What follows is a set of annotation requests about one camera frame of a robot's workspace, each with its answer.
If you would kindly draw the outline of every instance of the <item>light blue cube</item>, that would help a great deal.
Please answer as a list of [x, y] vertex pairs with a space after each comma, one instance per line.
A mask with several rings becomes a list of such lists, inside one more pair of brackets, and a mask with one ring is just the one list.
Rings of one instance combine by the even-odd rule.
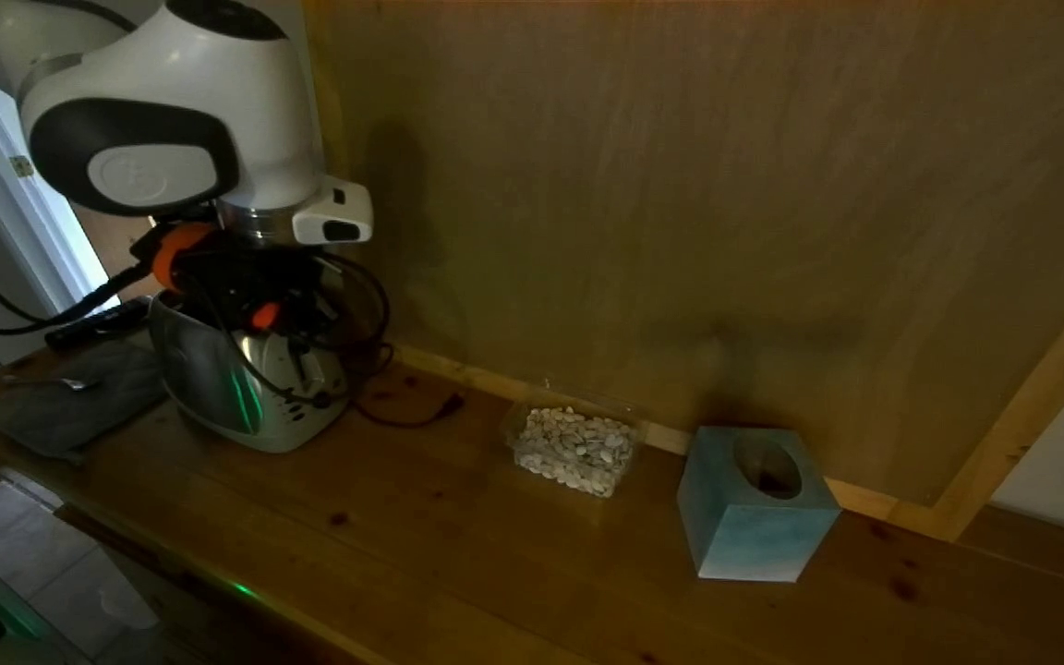
[[837, 506], [788, 428], [698, 428], [679, 516], [700, 580], [794, 583]]

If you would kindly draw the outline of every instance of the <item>wooden surface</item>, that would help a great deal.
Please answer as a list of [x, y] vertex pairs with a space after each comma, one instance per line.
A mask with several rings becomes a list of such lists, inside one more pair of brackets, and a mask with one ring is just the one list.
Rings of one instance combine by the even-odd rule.
[[791, 426], [933, 506], [1064, 328], [1061, 0], [315, 0], [306, 30], [401, 345]]
[[677, 456], [597, 504], [509, 467], [496, 396], [391, 368], [365, 407], [451, 392], [432, 428], [346, 415], [283, 458], [157, 407], [81, 467], [0, 441], [0, 471], [360, 662], [1064, 662], [1064, 577], [1036, 566], [843, 516], [796, 588], [698, 583]]

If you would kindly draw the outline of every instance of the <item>small box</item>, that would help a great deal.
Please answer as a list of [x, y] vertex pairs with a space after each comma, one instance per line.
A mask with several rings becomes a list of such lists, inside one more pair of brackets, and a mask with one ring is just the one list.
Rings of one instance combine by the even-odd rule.
[[794, 583], [837, 506], [788, 428], [698, 428], [679, 516], [700, 580]]

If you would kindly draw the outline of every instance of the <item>wooden wall panel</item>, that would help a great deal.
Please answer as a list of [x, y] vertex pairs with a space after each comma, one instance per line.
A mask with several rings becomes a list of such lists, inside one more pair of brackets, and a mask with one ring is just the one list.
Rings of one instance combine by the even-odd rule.
[[1064, 5], [306, 5], [394, 336], [933, 504], [1064, 328]]

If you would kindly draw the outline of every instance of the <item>wooden shelf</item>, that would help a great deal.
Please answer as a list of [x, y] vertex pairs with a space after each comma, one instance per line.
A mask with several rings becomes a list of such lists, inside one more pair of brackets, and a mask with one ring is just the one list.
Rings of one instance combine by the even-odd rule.
[[677, 456], [602, 504], [509, 467], [507, 399], [394, 367], [365, 407], [451, 392], [279, 458], [161, 402], [81, 467], [0, 441], [0, 471], [360, 662], [1064, 662], [1061, 577], [843, 516], [794, 588], [700, 583]]

